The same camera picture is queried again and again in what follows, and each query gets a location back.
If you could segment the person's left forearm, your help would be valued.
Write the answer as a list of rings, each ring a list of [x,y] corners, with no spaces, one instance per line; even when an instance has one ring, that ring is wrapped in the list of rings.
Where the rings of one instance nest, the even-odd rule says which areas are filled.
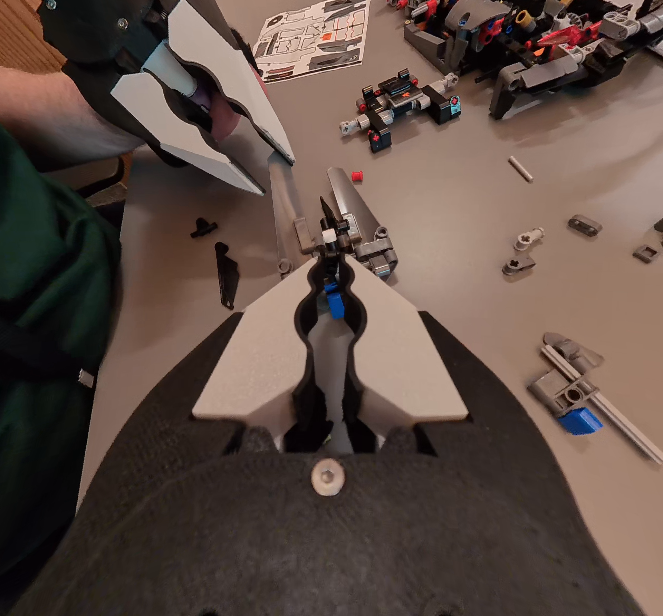
[[[41,173],[117,158],[144,145],[99,116],[64,73],[2,67],[1,125]]]

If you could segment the small grey lego block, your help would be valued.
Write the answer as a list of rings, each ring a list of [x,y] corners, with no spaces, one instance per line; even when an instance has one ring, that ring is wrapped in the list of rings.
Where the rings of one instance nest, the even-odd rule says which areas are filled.
[[[586,236],[587,238],[595,238],[603,230],[601,223],[582,214],[573,215],[568,219],[567,225],[568,228]]]

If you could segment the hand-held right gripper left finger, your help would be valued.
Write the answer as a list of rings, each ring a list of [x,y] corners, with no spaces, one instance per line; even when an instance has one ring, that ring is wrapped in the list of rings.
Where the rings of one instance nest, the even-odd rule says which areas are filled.
[[[239,421],[282,437],[292,452],[314,452],[329,436],[324,393],[308,340],[318,322],[324,260],[310,259],[248,305],[192,409],[201,420]]]

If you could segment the black lego blade piece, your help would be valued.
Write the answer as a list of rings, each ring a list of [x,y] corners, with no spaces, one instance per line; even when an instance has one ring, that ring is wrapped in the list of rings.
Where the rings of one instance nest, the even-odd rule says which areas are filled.
[[[239,284],[238,264],[228,257],[229,247],[224,242],[217,242],[214,245],[214,249],[221,304],[228,310],[233,310],[236,291]]]

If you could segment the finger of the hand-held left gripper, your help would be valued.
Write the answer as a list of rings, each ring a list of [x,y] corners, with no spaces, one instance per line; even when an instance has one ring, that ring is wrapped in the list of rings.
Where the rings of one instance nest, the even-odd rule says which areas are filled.
[[[200,15],[187,0],[179,0],[168,17],[169,47],[182,61],[205,70],[219,92],[239,106],[262,139],[290,165],[294,152],[286,132],[241,50]]]
[[[216,141],[187,117],[187,110],[196,106],[152,73],[121,76],[112,96],[156,139],[163,151],[238,189],[265,195],[245,167],[223,154]]]

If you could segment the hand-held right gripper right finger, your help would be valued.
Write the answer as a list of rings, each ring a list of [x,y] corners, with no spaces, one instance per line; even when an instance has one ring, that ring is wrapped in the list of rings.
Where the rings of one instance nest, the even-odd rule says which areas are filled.
[[[463,421],[469,411],[421,314],[352,258],[341,260],[347,351],[342,409],[354,453],[373,453],[377,437],[420,423]]]

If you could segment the person's left hand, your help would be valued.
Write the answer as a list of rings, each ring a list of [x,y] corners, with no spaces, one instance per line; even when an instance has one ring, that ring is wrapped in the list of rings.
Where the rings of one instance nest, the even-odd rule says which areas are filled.
[[[241,116],[219,92],[211,92],[209,116],[211,135],[219,143],[236,130],[241,120]]]

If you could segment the flame print lego assembly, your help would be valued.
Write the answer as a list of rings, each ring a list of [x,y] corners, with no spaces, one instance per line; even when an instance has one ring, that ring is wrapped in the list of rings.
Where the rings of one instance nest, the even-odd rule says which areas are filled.
[[[391,125],[394,120],[410,112],[427,113],[438,125],[461,115],[460,97],[453,93],[459,82],[456,73],[420,87],[419,80],[407,68],[396,76],[382,81],[377,89],[362,89],[356,101],[358,115],[339,125],[343,136],[366,132],[372,153],[384,151],[392,145]]]

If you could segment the wooden post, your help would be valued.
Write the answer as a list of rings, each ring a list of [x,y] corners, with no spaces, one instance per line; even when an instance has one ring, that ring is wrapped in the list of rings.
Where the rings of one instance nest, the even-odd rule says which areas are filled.
[[[34,74],[59,72],[65,58],[43,38],[41,0],[1,0],[1,67]]]

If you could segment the grey lego axle blue assembly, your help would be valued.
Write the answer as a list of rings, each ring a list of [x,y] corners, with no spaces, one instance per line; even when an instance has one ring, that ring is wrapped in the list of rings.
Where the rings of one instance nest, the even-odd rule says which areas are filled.
[[[528,390],[573,436],[586,436],[603,423],[590,409],[593,405],[648,459],[662,465],[662,451],[600,393],[588,375],[600,367],[602,355],[554,332],[543,335],[540,348],[552,369],[532,381]]]

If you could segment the printed paper sheet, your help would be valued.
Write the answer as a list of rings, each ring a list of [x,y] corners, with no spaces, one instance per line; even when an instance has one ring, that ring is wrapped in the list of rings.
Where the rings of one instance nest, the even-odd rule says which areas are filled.
[[[327,0],[266,19],[253,47],[265,84],[363,60],[371,0]]]

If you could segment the lego car chassis model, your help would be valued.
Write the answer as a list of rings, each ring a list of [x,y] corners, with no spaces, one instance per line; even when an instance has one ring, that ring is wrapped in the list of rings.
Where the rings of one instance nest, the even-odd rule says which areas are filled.
[[[489,114],[521,95],[593,88],[644,50],[662,55],[662,0],[387,0],[404,11],[404,38],[444,74],[494,81]]]

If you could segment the grey lego wing assembly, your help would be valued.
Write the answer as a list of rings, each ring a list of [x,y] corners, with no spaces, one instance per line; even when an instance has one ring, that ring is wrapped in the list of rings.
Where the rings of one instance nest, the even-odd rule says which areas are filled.
[[[325,263],[324,294],[319,303],[332,318],[344,317],[338,258],[353,256],[367,270],[386,281],[395,271],[398,257],[385,226],[375,218],[343,169],[332,167],[327,176],[338,212],[320,198],[321,239],[314,241],[304,217],[292,168],[277,152],[267,161],[277,237],[278,272],[284,279],[307,260],[321,257]]]

